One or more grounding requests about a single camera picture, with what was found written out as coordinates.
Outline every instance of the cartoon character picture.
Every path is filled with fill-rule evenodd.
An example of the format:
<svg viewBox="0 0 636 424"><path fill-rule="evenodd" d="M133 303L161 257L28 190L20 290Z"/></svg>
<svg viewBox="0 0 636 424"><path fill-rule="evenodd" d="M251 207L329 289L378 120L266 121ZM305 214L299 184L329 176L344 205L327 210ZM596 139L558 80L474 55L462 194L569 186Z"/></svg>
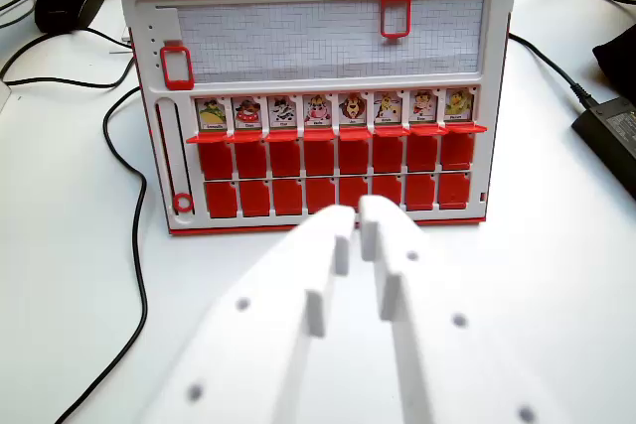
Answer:
<svg viewBox="0 0 636 424"><path fill-rule="evenodd" d="M376 93L376 124L400 123L401 121L401 98L397 93L391 91Z"/></svg>
<svg viewBox="0 0 636 424"><path fill-rule="evenodd" d="M195 99L201 131L225 131L228 129L226 108L215 98Z"/></svg>
<svg viewBox="0 0 636 424"><path fill-rule="evenodd" d="M260 121L260 104L251 97L232 98L237 129L262 128Z"/></svg>
<svg viewBox="0 0 636 424"><path fill-rule="evenodd" d="M411 94L411 109L408 121L435 121L437 113L437 96L430 89L419 89Z"/></svg>
<svg viewBox="0 0 636 424"><path fill-rule="evenodd" d="M340 124L343 126L367 122L367 102L358 94L351 93L340 103Z"/></svg>
<svg viewBox="0 0 636 424"><path fill-rule="evenodd" d="M331 103L324 94L305 96L305 125L331 126Z"/></svg>
<svg viewBox="0 0 636 424"><path fill-rule="evenodd" d="M473 113L473 95L467 88L446 90L444 121L468 121Z"/></svg>
<svg viewBox="0 0 636 424"><path fill-rule="evenodd" d="M275 96L267 99L269 105L269 127L295 128L296 106L287 96Z"/></svg>

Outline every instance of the red plastic clip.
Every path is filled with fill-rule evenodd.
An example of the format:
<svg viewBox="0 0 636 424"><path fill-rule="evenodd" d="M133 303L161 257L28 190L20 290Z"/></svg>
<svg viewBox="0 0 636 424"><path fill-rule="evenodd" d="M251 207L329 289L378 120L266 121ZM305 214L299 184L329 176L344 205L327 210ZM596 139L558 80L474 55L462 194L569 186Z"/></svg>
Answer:
<svg viewBox="0 0 636 424"><path fill-rule="evenodd" d="M262 131L255 129L253 131L235 131L234 136L228 138L230 143L255 143L262 139Z"/></svg>
<svg viewBox="0 0 636 424"><path fill-rule="evenodd" d="M394 126L376 126L376 134L381 138L397 138L400 136L408 136L410 131L401 127L401 125Z"/></svg>
<svg viewBox="0 0 636 424"><path fill-rule="evenodd" d="M282 143L285 141L295 141L298 138L298 131L287 129L284 131L270 131L265 141L268 143Z"/></svg>
<svg viewBox="0 0 636 424"><path fill-rule="evenodd" d="M406 4L406 26L404 32L385 32L385 10L388 3ZM410 33L410 0L380 0L380 33L387 39L399 39Z"/></svg>
<svg viewBox="0 0 636 424"><path fill-rule="evenodd" d="M331 141L336 135L331 128L305 129L305 141Z"/></svg>
<svg viewBox="0 0 636 424"><path fill-rule="evenodd" d="M410 132L416 136L442 136L448 134L448 129L442 128L437 123L411 124Z"/></svg>
<svg viewBox="0 0 636 424"><path fill-rule="evenodd" d="M190 51L183 45L169 45L162 47L159 51L161 55L161 65L163 67L163 79L166 81L166 86L171 90L184 90L192 89L195 87L195 77L192 73L192 62L190 61ZM188 65L188 79L170 79L168 77L168 66L166 65L166 53L179 53L186 54L186 63Z"/></svg>
<svg viewBox="0 0 636 424"><path fill-rule="evenodd" d="M488 131L486 126L480 126L475 123L446 123L446 129L451 133L485 133Z"/></svg>
<svg viewBox="0 0 636 424"><path fill-rule="evenodd" d="M340 128L340 140L341 141L363 141L371 138L369 130L359 127L345 127Z"/></svg>
<svg viewBox="0 0 636 424"><path fill-rule="evenodd" d="M225 141L228 139L228 133L225 131L215 131L215 132L207 132L207 133L199 133L192 138L186 139L186 143L188 144L210 144L210 143L220 143L221 141Z"/></svg>

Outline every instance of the guess who game board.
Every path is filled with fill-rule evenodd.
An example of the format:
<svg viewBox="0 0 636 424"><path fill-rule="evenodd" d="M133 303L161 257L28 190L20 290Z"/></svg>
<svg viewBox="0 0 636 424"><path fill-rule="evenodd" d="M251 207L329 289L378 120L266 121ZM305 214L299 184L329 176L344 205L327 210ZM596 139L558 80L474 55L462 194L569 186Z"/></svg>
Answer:
<svg viewBox="0 0 636 424"><path fill-rule="evenodd" d="M486 217L513 0L123 0L172 233Z"/></svg>

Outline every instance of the grid pattern panel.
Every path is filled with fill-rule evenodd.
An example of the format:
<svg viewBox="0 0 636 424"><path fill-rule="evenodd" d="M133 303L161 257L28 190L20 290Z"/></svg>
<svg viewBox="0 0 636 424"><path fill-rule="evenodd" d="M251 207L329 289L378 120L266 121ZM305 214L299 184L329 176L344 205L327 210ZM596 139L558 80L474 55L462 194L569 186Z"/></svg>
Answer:
<svg viewBox="0 0 636 424"><path fill-rule="evenodd" d="M483 3L412 0L397 41L378 0L188 7L179 22L196 82L474 72Z"/></svg>

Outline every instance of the white desk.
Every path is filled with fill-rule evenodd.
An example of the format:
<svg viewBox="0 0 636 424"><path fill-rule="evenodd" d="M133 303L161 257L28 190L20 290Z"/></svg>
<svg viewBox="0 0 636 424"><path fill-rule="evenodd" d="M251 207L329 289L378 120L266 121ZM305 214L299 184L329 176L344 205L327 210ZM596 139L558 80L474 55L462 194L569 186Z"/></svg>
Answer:
<svg viewBox="0 0 636 424"><path fill-rule="evenodd" d="M634 15L602 0L517 0L511 30L604 101L615 94L591 48ZM93 26L116 36L122 22L119 1L108 0ZM37 33L26 21L2 35L0 61ZM8 79L106 81L129 58L111 50L89 34L57 38ZM523 47L508 52L488 220L424 230L477 297L471 313L492 319L572 422L632 424L636 202L569 128L567 86ZM101 137L105 110L135 82L131 74L114 92L20 86L0 113L0 422L53 422L137 323L129 234L138 183ZM140 244L150 314L69 422L134 422L215 297L281 236L170 237L138 96L111 131L149 180ZM356 258L337 281L328 338L311 349L298 422L400 422L391 333L375 311L372 267Z"/></svg>

